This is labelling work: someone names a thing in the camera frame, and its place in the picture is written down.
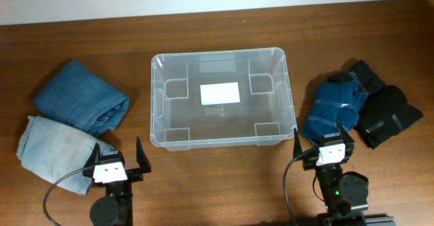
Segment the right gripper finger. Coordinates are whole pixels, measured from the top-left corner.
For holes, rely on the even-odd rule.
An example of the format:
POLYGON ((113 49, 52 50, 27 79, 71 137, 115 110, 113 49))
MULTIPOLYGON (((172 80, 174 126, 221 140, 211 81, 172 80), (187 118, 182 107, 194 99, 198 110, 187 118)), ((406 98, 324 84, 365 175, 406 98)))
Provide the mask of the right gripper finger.
POLYGON ((297 130, 297 128, 294 128, 293 159, 301 159, 301 157, 302 157, 302 147, 300 144, 298 130, 297 130))
POLYGON ((349 133, 345 130, 343 125, 340 123, 339 120, 336 121, 336 127, 338 129, 338 133, 340 134, 342 141, 346 145, 353 145, 355 141, 351 138, 349 133))

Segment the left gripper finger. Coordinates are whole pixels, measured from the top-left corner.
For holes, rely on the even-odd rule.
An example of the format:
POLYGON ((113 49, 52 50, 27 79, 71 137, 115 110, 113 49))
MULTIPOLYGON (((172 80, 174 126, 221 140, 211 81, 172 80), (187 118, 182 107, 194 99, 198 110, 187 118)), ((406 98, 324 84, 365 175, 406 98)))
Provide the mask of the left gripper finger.
POLYGON ((88 159, 88 166, 95 166, 100 163, 100 145, 96 143, 88 159))
POLYGON ((151 164, 144 153, 140 138, 136 137, 136 162, 141 172, 151 172, 151 164))

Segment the teal taped garment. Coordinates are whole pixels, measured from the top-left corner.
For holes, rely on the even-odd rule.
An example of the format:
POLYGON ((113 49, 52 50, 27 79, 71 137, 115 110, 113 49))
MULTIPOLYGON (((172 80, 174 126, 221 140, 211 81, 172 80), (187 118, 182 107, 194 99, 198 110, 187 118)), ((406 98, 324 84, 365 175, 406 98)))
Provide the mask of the teal taped garment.
POLYGON ((318 145, 325 135, 337 133, 337 122, 348 132, 357 125, 367 99, 368 93, 360 90, 354 80, 321 83, 303 124, 302 136, 318 145))

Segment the large black taped garment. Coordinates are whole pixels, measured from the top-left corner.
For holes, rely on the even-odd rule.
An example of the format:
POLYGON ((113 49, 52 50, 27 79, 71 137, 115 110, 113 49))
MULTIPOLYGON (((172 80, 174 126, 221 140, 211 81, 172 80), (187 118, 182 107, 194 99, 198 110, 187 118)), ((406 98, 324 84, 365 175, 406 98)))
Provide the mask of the large black taped garment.
POLYGON ((371 149, 397 136, 423 118, 423 113, 408 104, 397 86, 387 86, 370 96, 359 112, 356 130, 371 149))

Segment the small black taped garment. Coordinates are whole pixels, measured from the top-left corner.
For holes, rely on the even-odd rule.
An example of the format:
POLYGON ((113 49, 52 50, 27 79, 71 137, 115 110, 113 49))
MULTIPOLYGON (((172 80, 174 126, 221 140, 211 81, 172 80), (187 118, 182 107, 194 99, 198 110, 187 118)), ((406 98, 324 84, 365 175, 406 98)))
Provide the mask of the small black taped garment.
POLYGON ((386 83, 363 60, 358 60, 346 72, 328 77, 328 81, 333 83, 356 81, 358 88, 368 95, 376 94, 386 87, 386 83))

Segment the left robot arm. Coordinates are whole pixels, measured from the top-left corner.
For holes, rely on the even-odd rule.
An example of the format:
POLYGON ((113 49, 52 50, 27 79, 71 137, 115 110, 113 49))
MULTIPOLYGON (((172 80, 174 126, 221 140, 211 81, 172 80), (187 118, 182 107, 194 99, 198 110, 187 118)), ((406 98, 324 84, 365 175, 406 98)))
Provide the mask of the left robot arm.
POLYGON ((139 167, 126 169, 122 152, 102 152, 100 145, 95 144, 83 171, 93 183, 105 188, 105 196, 96 200, 90 209, 93 225, 133 224, 132 183, 142 182, 143 175, 151 172, 139 138, 136 139, 136 162, 139 167))

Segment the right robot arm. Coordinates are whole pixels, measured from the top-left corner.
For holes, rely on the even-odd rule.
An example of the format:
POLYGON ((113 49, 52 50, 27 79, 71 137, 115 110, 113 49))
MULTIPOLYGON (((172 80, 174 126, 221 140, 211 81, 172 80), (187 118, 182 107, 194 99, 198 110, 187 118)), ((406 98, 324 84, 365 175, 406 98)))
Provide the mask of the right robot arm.
POLYGON ((286 176, 294 162, 301 161, 304 170, 314 170, 314 179, 319 182, 325 213, 315 219, 305 221, 304 225, 394 225, 391 216, 365 216, 369 208, 368 185, 366 176, 357 172, 343 172, 341 165, 348 162, 355 148, 355 141, 343 125, 336 122, 337 132, 327 134, 320 144, 306 151, 302 150, 298 132, 294 131, 293 160, 283 174, 284 194, 288 194, 286 176))

